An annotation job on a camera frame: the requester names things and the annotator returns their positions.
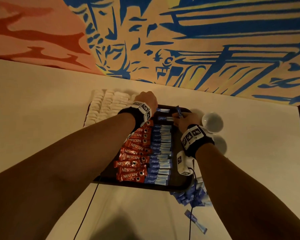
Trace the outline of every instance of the white table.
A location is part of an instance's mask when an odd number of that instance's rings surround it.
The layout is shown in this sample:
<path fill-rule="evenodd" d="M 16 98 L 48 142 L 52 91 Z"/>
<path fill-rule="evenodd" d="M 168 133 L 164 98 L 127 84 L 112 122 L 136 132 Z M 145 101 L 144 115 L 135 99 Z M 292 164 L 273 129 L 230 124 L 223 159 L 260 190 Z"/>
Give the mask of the white table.
<path fill-rule="evenodd" d="M 226 156 L 300 218 L 296 107 L 4 60 L 0 60 L 0 172 L 82 128 L 94 89 L 150 90 L 159 104 L 219 113 Z M 91 184 L 82 193 L 47 239 L 74 237 L 95 187 Z M 187 239 L 186 208 L 190 209 L 168 192 L 99 185 L 77 240 Z M 208 231 L 203 235 L 192 225 L 192 239 L 230 239 L 213 208 L 196 207 L 193 214 Z"/>

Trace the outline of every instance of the forearm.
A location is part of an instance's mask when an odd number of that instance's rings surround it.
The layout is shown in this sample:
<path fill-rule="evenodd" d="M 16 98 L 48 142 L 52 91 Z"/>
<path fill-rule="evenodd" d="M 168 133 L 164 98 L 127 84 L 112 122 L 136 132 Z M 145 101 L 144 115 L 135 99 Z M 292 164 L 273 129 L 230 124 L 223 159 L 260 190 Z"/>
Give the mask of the forearm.
<path fill-rule="evenodd" d="M 135 126 L 122 113 L 81 129 L 0 173 L 0 239 L 45 239 Z"/>
<path fill-rule="evenodd" d="M 300 220 L 212 144 L 196 159 L 213 206 L 232 239 L 300 239 Z"/>

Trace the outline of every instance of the wrist strap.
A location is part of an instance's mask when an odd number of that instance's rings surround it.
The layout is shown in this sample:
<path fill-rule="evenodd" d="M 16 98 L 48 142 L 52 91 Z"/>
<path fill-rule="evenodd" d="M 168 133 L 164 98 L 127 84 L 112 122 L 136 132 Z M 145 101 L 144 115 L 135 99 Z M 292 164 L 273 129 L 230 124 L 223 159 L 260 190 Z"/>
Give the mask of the wrist strap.
<path fill-rule="evenodd" d="M 204 132 L 204 128 L 200 125 L 191 124 L 188 129 L 183 133 L 181 142 L 184 152 L 188 157 L 196 158 L 196 152 L 204 144 L 212 143 L 214 141 L 210 134 Z"/>
<path fill-rule="evenodd" d="M 130 113 L 136 121 L 136 125 L 131 133 L 142 127 L 146 121 L 151 117 L 151 108 L 143 102 L 134 101 L 133 104 L 126 106 L 119 111 L 121 113 Z"/>

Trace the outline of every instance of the black tray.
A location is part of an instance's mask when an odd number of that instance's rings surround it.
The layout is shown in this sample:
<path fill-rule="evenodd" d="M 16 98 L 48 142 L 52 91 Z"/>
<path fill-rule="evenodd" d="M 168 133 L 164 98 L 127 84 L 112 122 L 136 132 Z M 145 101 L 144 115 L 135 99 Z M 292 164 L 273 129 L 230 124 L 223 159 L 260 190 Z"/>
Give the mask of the black tray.
<path fill-rule="evenodd" d="M 176 113 L 177 110 L 175 107 L 166 106 L 166 105 L 158 105 L 159 109 L 170 109 L 170 113 L 163 113 L 163 112 L 155 112 L 153 115 L 153 122 L 154 124 L 159 125 L 173 125 L 172 121 L 158 121 L 158 116 L 165 116 L 170 117 L 173 113 Z M 190 110 L 186 108 L 180 108 L 182 112 L 190 112 Z M 177 153 L 179 153 L 182 149 L 181 146 L 181 132 L 176 126 L 172 126 L 171 129 L 171 144 L 172 144 L 172 169 L 170 174 L 170 179 L 168 181 L 168 185 L 156 185 L 156 184 L 144 184 L 144 183 L 137 183 L 137 182 L 130 182 L 130 181 L 122 181 L 119 182 L 116 179 L 116 173 L 118 171 L 117 168 L 113 167 L 113 161 L 119 160 L 119 154 L 114 157 L 114 159 L 109 163 L 106 169 L 101 173 L 100 176 L 94 179 L 94 183 L 100 184 L 108 184 L 108 185 L 118 185 L 118 186 L 126 186 L 126 187 L 134 187 L 134 188 L 142 188 L 142 189 L 149 189 L 149 190 L 161 190 L 161 191 L 172 191 L 172 192 L 182 192 L 186 191 L 192 184 L 193 176 L 184 176 L 178 173 L 177 168 Z"/>

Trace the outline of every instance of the mural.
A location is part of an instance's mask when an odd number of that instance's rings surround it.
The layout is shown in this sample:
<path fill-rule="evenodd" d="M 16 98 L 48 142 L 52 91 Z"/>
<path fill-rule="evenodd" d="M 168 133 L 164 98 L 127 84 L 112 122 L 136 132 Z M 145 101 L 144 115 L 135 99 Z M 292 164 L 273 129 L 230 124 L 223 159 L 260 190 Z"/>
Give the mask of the mural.
<path fill-rule="evenodd" d="M 300 105 L 300 0 L 0 0 L 0 59 Z"/>

